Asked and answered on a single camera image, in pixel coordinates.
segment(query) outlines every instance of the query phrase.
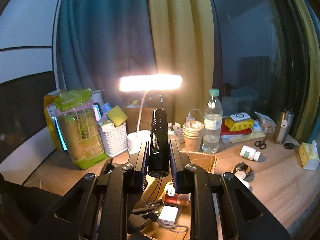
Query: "green bottle cap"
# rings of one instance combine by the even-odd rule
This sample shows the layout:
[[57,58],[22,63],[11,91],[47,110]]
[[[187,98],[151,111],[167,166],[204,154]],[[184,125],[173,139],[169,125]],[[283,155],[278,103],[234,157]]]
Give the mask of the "green bottle cap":
[[219,89],[213,88],[209,90],[209,95],[211,97],[217,97],[219,95]]

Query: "black scissors handle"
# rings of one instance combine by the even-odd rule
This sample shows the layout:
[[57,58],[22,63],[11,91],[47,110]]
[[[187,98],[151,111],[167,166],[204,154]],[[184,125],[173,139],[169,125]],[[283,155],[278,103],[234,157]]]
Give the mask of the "black scissors handle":
[[267,147],[267,145],[266,145],[266,143],[265,143],[265,141],[266,141],[266,137],[263,139],[263,141],[256,141],[255,143],[254,143],[254,146],[255,147],[259,147],[261,150],[263,150],[263,149],[265,149],[266,147]]

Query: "white basket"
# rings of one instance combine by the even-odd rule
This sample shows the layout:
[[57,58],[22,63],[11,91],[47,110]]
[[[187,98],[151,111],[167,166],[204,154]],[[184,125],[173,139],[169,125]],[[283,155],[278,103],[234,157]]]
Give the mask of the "white basket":
[[128,149],[125,123],[110,132],[103,132],[100,128],[100,135],[108,156],[115,157]]

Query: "red book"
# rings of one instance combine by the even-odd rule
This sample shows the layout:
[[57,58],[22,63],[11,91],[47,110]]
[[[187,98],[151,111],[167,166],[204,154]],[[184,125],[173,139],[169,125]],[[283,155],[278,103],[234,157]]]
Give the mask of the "red book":
[[249,134],[249,133],[252,133],[251,128],[248,128],[248,129],[245,129],[245,130],[242,130],[242,131],[237,131],[237,132],[230,132],[229,127],[227,127],[225,125],[225,123],[222,122],[221,135],[237,135],[237,134]]

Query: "wooden desk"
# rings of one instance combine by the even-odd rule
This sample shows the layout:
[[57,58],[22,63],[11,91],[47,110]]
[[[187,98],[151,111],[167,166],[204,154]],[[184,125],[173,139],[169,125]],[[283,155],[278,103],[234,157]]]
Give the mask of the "wooden desk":
[[[303,170],[297,149],[286,150],[271,139],[266,141],[267,148],[261,150],[258,162],[241,158],[239,154],[242,146],[254,147],[255,141],[222,145],[226,149],[216,154],[218,160],[215,173],[232,172],[236,164],[247,163],[254,171],[247,178],[252,193],[288,229],[292,240],[308,239],[319,225],[320,168],[316,171]],[[129,153],[124,152],[114,158],[114,163],[126,163],[128,157]],[[42,189],[64,195],[86,173],[100,174],[103,164],[81,171],[72,164],[67,153],[56,151],[28,182],[41,178]]]

